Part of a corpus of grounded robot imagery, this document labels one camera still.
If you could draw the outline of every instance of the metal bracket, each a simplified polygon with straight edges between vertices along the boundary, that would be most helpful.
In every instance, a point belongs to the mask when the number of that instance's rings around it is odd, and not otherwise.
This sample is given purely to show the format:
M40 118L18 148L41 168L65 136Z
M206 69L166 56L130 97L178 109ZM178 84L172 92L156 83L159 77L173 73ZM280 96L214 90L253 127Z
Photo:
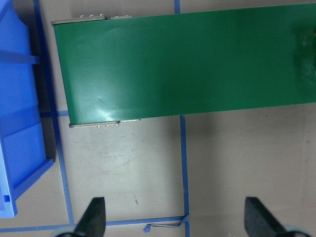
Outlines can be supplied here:
M116 20L116 19L126 19L126 18L132 18L133 16L131 15L125 15L125 16L114 16L111 17L111 20Z
M140 119L130 119L122 121L112 121L112 122L95 122L95 123L83 123L83 124L69 124L70 128L78 127L109 127L109 126L118 126L121 122L134 122L139 121Z
M85 21L99 21L99 20L107 20L107 17L104 14L100 14L99 16L90 15L90 16L84 16L72 19L66 19L66 20L54 20L51 21L51 25L57 25L57 24L66 24L66 23L76 23L76 22L85 22Z

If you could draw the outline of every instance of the gray floor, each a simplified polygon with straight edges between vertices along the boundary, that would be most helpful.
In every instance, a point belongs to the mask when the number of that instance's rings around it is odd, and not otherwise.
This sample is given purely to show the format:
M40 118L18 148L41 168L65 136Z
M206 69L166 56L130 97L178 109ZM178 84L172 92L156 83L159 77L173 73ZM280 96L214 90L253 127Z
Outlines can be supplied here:
M303 0L181 0L181 12L279 5ZM39 54L32 0L16 0ZM40 0L53 70L57 110L67 110L51 20L81 14L161 15L173 0ZM49 111L42 72L37 72L40 111ZM241 237L246 196L258 196L284 224L316 235L316 105L188 115L187 153L193 237ZM183 215L179 117L149 118L109 128L68 128L59 117L74 219L92 197L105 196L107 221ZM68 223L59 159L50 118L42 119L47 155L55 165L17 202L19 214L0 228ZM107 227L108 237L184 236L179 229L145 225ZM2 233L43 237L52 231Z

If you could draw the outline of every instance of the scuff mark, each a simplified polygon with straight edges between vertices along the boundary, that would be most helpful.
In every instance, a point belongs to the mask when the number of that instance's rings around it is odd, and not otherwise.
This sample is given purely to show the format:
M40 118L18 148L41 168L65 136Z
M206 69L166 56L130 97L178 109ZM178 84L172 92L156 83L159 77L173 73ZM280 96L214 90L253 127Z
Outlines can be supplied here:
M135 198L136 205L138 205L137 197L135 194L134 194L134 198Z

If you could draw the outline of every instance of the green conveyor belt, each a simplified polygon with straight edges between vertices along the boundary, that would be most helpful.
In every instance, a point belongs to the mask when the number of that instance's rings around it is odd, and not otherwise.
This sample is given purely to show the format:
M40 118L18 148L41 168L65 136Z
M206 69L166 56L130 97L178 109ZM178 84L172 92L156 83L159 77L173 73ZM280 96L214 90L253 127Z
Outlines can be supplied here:
M316 4L54 25L71 124L316 102Z

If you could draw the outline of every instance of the blue tape line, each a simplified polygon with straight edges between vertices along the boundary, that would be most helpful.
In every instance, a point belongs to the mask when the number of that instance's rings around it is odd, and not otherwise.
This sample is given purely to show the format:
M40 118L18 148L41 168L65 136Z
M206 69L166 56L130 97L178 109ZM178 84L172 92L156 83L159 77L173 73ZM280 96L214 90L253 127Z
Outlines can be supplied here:
M185 237L190 237L190 222L187 221L185 224Z
M63 148L62 148L61 138L60 138L56 104L55 104L55 99L54 99L54 91L53 91L53 87L52 87L53 83L52 83L51 71L50 71L50 67L49 67L48 51L46 48L44 28L43 28L43 24L42 24L42 20L41 20L41 15L40 15L40 2L39 2L39 0L33 0L33 3L34 3L34 12L35 12L36 24L37 24L38 34L39 34L41 56L43 59L42 63L44 66L44 72L45 72L45 78L46 78L46 84L47 84L47 92L48 92L48 98L49 98L49 103L50 103L50 110L51 110L53 127L54 127L54 132L55 132L56 147L57 147L57 153L58 153L58 157L59 157L59 166L60 166L61 178L62 178L62 182L63 182L68 219L69 219L69 223L73 224L74 223L74 215L73 215L73 210L71 207L71 199L70 199L70 193L69 193L69 187L68 187L66 166L65 166Z
M124 220L124 221L109 221L106 226L120 226L120 225L132 225L132 224L145 224L148 222L168 222L168 221L181 221L184 216L171 216L171 217L160 217L150 219L136 219L136 220ZM49 231L57 230L64 227L74 226L75 224L69 225L51 225L51 226L30 226L30 227L13 227L13 228L2 228L0 233L8 232L27 232L27 231Z
M152 223L152 222L181 221L183 218L184 216L171 216L171 217L136 219L136 220L125 220L125 221L109 221L106 223L106 226L144 224L144 223Z
M181 3L180 0L174 0L174 13L181 13Z
M57 111L57 116L69 116L68 110Z
M54 226L30 226L30 227L14 227L0 229L0 233L8 232L27 232L27 231L50 231L73 225L54 225Z
M188 181L188 163L187 163L187 136L186 136L186 119L180 115L180 134L181 134L181 157L182 157L182 182L183 182L183 199L184 215L190 213L189 207L189 181Z

